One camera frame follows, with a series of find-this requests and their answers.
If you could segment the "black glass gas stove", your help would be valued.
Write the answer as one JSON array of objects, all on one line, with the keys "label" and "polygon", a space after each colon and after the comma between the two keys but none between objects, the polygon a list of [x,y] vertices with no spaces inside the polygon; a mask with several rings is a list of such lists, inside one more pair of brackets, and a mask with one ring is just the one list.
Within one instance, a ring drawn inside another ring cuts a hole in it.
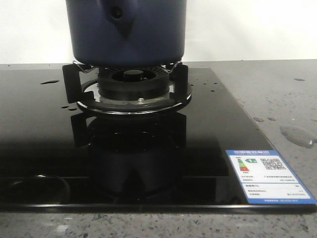
[{"label": "black glass gas stove", "polygon": [[238,173],[253,165],[296,175],[210,69],[189,74],[184,109],[118,119],[67,103],[59,69],[1,70],[1,211],[315,212],[300,180],[290,199],[245,192]]}]

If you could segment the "blue energy label sticker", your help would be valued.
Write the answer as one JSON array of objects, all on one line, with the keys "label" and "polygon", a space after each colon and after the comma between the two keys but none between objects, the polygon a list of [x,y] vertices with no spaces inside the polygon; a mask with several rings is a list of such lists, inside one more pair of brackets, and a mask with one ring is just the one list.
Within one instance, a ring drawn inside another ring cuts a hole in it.
[{"label": "blue energy label sticker", "polygon": [[313,204],[309,193],[276,150],[226,150],[250,204]]}]

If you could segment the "dark blue pot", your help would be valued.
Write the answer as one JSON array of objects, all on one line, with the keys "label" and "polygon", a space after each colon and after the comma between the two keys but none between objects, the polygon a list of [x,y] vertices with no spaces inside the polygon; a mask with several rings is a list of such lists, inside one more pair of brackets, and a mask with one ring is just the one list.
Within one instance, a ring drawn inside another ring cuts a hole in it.
[{"label": "dark blue pot", "polygon": [[146,67],[180,61],[185,0],[67,0],[73,54],[81,63]]}]

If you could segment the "black pot support grate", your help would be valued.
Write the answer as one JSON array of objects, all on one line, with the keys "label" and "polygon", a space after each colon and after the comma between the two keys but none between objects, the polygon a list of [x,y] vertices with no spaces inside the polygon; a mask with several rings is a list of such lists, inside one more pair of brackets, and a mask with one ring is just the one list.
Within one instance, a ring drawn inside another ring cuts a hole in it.
[{"label": "black pot support grate", "polygon": [[188,66],[176,62],[163,68],[169,74],[169,90],[166,94],[137,100],[113,100],[99,93],[98,74],[107,69],[99,67],[97,77],[81,83],[80,73],[89,73],[94,66],[79,64],[62,67],[67,101],[77,103],[83,111],[104,115],[146,115],[169,110],[179,110],[189,104],[192,98],[191,86],[188,83]]}]

